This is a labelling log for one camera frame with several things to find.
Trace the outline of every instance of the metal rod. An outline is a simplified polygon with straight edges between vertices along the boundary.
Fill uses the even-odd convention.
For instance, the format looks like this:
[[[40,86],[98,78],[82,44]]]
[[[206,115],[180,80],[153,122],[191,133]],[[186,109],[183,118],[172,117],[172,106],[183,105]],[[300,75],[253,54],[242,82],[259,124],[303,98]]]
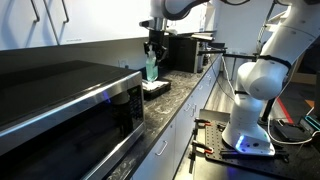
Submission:
[[[63,21],[63,23],[68,23],[70,19],[69,19],[66,3],[64,2],[64,0],[62,0],[62,5],[63,5],[64,13],[66,14],[66,18],[67,18],[67,20]]]
[[[37,17],[37,19],[34,20],[34,22],[39,22],[40,21],[40,16],[39,16],[39,12],[38,12],[37,6],[36,6],[36,4],[34,3],[33,0],[31,0],[31,4],[32,4],[33,10],[34,10],[34,13],[36,14],[36,17]]]
[[[43,3],[44,3],[44,6],[45,6],[45,8],[46,8],[46,11],[47,11],[47,14],[48,14],[50,23],[51,23],[51,27],[52,27],[52,30],[53,30],[54,37],[55,37],[55,39],[56,39],[56,41],[57,41],[57,44],[60,45],[59,39],[58,39],[58,35],[57,35],[57,31],[56,31],[56,29],[55,29],[55,27],[54,27],[54,24],[53,24],[53,21],[52,21],[52,17],[51,17],[51,13],[50,13],[48,4],[46,3],[46,0],[43,0]]]

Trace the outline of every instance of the green bottle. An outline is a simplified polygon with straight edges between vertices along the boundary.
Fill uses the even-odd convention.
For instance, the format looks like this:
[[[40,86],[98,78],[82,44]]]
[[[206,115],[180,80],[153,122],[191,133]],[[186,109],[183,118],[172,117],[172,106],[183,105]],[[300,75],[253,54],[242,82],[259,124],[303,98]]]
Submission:
[[[153,82],[158,78],[158,66],[156,66],[156,56],[153,51],[148,52],[146,69],[147,69],[147,80]]]

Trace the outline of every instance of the gray floor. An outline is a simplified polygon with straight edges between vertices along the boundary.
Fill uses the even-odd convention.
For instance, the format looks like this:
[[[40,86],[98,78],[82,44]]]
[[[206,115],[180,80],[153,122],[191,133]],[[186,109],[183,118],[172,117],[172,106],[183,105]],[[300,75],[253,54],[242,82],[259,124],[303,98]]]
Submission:
[[[224,79],[222,75],[219,76],[218,82],[221,87],[216,82],[204,109],[230,113],[233,100],[229,98],[226,94],[228,94],[230,97],[233,98],[232,90],[229,86],[228,81]],[[284,119],[284,117],[285,115],[283,114],[279,104],[276,102],[270,113],[270,118]],[[185,157],[182,159],[182,162],[179,166],[178,172],[174,178],[175,180],[193,180],[194,179],[193,174],[189,173],[190,159],[187,157],[187,155],[189,154],[190,150],[191,150],[191,147],[189,146],[188,149],[186,150]]]

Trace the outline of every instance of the kitchen counter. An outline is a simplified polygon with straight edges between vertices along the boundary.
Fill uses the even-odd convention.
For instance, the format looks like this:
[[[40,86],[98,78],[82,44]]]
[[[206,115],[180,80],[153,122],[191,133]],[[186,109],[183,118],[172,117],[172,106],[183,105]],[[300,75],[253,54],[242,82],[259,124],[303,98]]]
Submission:
[[[212,63],[219,56],[220,54],[214,55],[211,58]],[[107,179],[131,178],[209,67],[211,62],[204,66],[202,73],[193,74],[173,70],[162,75],[162,78],[171,81],[171,90],[151,101],[144,102],[145,132],[120,160],[118,166],[107,175]]]

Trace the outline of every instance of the microwave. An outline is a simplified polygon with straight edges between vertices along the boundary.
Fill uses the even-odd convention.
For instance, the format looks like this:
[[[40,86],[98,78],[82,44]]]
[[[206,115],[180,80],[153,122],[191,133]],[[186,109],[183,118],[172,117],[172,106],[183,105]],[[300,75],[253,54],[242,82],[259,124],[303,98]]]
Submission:
[[[145,129],[139,71],[70,61],[0,82],[4,179],[102,179]]]

